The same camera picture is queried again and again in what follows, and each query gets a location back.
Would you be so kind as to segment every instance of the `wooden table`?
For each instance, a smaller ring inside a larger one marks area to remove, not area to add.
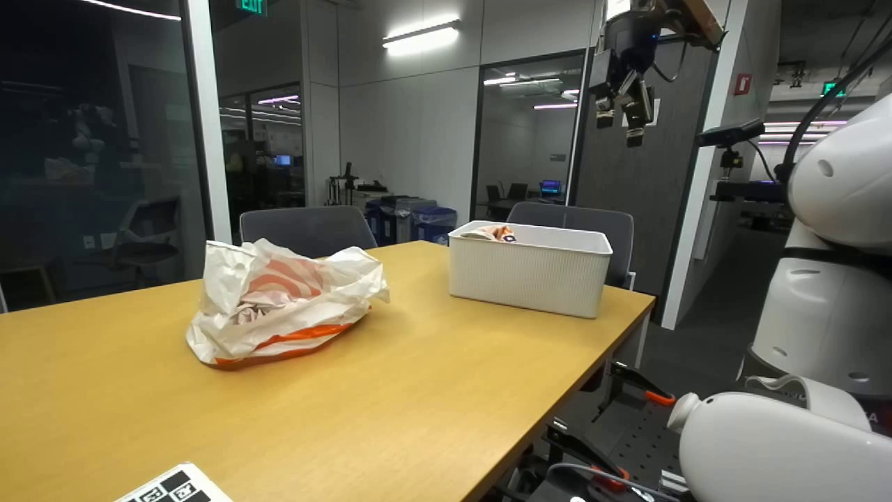
[[[317,355],[217,371],[200,283],[0,316],[0,500],[113,500],[196,459],[226,493],[463,500],[653,306],[579,321],[445,295],[445,249],[380,249],[391,303]]]

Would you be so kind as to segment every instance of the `lid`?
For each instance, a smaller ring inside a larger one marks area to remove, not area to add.
[[[520,249],[612,254],[610,239],[601,230],[561,229],[561,226],[472,219],[472,223],[448,230],[448,237],[452,239],[488,239],[495,246],[520,246]]]

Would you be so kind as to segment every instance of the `ceiling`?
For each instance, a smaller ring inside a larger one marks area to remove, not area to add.
[[[892,16],[890,0],[781,2],[781,60],[800,60],[809,69],[853,65]]]

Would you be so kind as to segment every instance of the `floor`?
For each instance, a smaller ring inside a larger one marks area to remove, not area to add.
[[[688,317],[674,331],[649,325],[643,373],[672,394],[697,389],[702,395],[729,388],[756,335],[764,290],[781,249],[782,233],[739,229]],[[579,395],[561,413],[576,434],[612,463],[621,463],[643,486],[658,486],[661,468],[676,472],[674,438],[664,427],[665,409],[646,408],[640,394],[621,394],[601,416],[593,413],[593,401],[597,395]],[[569,502],[569,493],[544,483],[527,500]],[[590,500],[628,502],[640,495],[600,493]]]

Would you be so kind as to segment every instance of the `food in bag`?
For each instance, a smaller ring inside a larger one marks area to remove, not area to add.
[[[385,270],[363,249],[306,258],[268,239],[205,242],[204,302],[187,343],[205,366],[315,352],[380,295]]]

